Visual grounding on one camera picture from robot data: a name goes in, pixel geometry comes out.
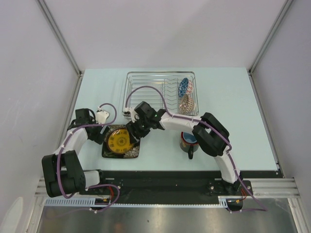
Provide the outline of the yellow round patterned plate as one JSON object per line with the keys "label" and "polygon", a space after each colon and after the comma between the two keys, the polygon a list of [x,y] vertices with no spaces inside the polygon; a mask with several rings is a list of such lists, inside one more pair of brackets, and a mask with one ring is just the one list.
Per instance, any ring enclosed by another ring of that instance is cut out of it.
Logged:
{"label": "yellow round patterned plate", "polygon": [[129,132],[125,128],[114,130],[107,138],[108,149],[115,154],[130,151],[134,144],[130,143]]}

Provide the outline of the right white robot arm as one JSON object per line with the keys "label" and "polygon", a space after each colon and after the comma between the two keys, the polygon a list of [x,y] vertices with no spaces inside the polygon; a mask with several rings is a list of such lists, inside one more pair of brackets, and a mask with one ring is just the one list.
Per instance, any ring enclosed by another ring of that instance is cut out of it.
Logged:
{"label": "right white robot arm", "polygon": [[229,155],[232,149],[229,132],[213,114],[190,117],[172,114],[165,109],[156,111],[144,101],[135,108],[125,107],[124,113],[131,116],[131,121],[126,124],[131,144],[139,142],[151,129],[190,133],[201,150],[215,159],[221,171],[225,191],[235,195],[241,190],[240,171],[232,164],[233,159]]}

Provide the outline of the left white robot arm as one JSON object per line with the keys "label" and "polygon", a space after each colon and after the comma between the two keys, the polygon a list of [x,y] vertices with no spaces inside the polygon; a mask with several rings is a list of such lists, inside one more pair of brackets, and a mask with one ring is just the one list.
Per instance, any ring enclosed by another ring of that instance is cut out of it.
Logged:
{"label": "left white robot arm", "polygon": [[42,168],[46,191],[54,198],[81,192],[90,187],[95,193],[107,190],[107,181],[100,178],[99,171],[83,171],[78,155],[88,140],[102,144],[104,124],[110,113],[105,110],[93,112],[82,108],[75,111],[75,119],[70,123],[65,140],[51,155],[42,158]]}

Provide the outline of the brown patterned white bowl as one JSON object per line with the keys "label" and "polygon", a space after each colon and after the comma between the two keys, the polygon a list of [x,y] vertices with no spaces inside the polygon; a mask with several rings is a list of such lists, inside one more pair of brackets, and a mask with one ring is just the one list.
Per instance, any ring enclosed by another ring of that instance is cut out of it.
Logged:
{"label": "brown patterned white bowl", "polygon": [[180,100],[179,113],[182,115],[191,115],[195,106],[196,104],[193,98],[190,95],[185,94]]}

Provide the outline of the blue patterned bowl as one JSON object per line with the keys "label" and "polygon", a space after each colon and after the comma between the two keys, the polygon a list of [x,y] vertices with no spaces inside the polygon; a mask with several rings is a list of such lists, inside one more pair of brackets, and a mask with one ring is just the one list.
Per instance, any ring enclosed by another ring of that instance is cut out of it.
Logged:
{"label": "blue patterned bowl", "polygon": [[179,98],[182,98],[186,94],[186,92],[188,90],[188,85],[189,85],[189,79],[188,78],[184,78],[180,82],[180,84],[178,86],[178,97]]}

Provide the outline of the metal wire dish rack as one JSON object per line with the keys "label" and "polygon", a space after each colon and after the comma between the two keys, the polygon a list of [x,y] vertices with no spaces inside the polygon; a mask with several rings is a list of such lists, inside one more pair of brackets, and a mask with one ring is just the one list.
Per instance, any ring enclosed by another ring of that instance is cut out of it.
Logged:
{"label": "metal wire dish rack", "polygon": [[179,114],[181,98],[178,97],[178,86],[184,79],[189,79],[186,94],[190,95],[196,106],[189,116],[199,114],[196,93],[195,73],[192,71],[130,71],[127,73],[123,107],[136,107],[142,101],[150,104],[155,110],[164,109],[167,105],[171,113]]}

